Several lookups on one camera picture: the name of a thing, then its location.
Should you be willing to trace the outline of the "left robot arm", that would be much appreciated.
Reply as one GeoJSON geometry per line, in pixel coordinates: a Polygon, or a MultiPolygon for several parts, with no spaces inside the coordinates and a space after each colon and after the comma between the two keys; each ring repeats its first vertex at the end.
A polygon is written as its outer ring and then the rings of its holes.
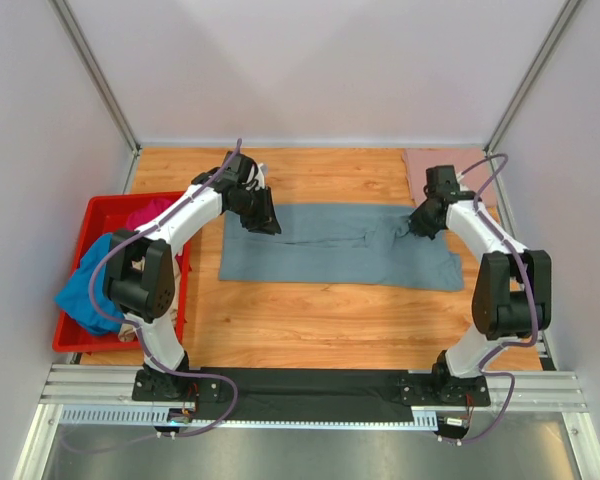
{"type": "Polygon", "coordinates": [[[232,150],[221,166],[198,175],[164,212],[135,230],[113,233],[93,272],[102,293],[135,331],[144,353],[132,397],[136,401],[189,402],[195,392],[188,355],[169,310],[176,294],[175,257],[205,225],[232,212],[251,233],[277,235],[266,168],[232,150]]]}

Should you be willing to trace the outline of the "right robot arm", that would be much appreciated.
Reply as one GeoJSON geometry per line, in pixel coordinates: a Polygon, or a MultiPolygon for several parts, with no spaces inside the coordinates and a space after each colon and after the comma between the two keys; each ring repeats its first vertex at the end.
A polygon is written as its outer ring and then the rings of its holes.
{"type": "Polygon", "coordinates": [[[426,170],[425,200],[409,218],[409,232],[434,239],[455,233],[479,262],[472,325],[432,365],[426,394],[440,402],[479,396],[488,367],[510,348],[534,347],[551,322],[552,263],[509,235],[487,211],[479,192],[462,186],[451,165],[426,170]]]}

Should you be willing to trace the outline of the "grey blue t shirt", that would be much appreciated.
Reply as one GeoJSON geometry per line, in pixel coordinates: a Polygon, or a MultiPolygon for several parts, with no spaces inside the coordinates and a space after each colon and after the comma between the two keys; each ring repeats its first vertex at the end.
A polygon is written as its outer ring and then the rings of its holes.
{"type": "Polygon", "coordinates": [[[458,292],[462,260],[444,233],[434,239],[409,230],[404,205],[283,204],[278,235],[250,233],[237,215],[224,216],[223,281],[336,283],[458,292]]]}

